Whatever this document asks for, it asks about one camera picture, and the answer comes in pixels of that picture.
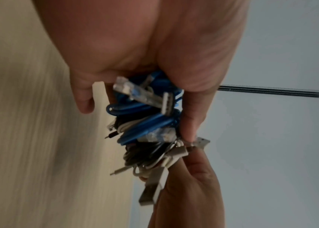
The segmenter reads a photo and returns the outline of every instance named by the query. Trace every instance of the wood grain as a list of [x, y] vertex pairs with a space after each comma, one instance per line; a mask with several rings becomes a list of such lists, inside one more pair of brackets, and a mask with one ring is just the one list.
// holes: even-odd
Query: wood grain
[[28, 0], [0, 0], [0, 228], [127, 227], [130, 173], [104, 141], [108, 101], [81, 115], [68, 69]]

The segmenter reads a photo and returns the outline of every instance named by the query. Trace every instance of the human hand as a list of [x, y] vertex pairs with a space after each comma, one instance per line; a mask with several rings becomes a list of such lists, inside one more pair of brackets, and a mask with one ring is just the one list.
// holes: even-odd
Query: human hand
[[242, 35], [249, 0], [33, 0], [70, 68], [82, 113], [92, 85], [160, 68], [184, 89], [180, 133], [194, 141]]
[[224, 228], [220, 184], [203, 150], [196, 148], [170, 169], [149, 228]]

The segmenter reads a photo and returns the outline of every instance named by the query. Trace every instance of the gray wall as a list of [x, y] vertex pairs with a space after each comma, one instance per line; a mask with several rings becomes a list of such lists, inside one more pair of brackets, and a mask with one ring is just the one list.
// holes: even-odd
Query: gray wall
[[[319, 0], [253, 0], [225, 82], [319, 89]], [[218, 92], [199, 135], [227, 227], [319, 227], [319, 99]], [[135, 183], [130, 227], [146, 227]]]

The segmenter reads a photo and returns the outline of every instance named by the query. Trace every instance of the black strip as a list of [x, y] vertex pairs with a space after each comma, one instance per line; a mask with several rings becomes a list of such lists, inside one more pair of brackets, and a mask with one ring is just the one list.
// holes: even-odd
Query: black strip
[[252, 86], [236, 86], [236, 85], [221, 85], [218, 91], [232, 91], [255, 94], [274, 94], [297, 97], [318, 97], [319, 91], [299, 90], [299, 89], [284, 89], [275, 87], [252, 87]]

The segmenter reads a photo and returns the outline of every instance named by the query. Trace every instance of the blue cable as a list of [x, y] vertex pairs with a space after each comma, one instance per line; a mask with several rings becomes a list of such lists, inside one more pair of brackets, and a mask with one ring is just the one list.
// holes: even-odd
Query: blue cable
[[[153, 81], [149, 86], [153, 89], [154, 94], [162, 97], [164, 92], [170, 92], [177, 97], [182, 93], [182, 90], [172, 84], [162, 71], [155, 71], [150, 75], [152, 76]], [[146, 79], [147, 75], [129, 78], [132, 83], [137, 85], [142, 84]], [[118, 103], [108, 105], [106, 110], [109, 114], [117, 116], [118, 118], [122, 115], [136, 115], [136, 113], [153, 110], [152, 106], [130, 100], [127, 95], [115, 92], [115, 97]], [[177, 102], [180, 100], [182, 100], [182, 96], [175, 99], [175, 107], [178, 106]], [[158, 109], [158, 113], [148, 116], [126, 130], [117, 142], [121, 145], [127, 145], [136, 142], [137, 138], [162, 127], [174, 127], [177, 129], [180, 114], [181, 112], [178, 109], [175, 109], [171, 116], [164, 116], [161, 114], [160, 109]]]

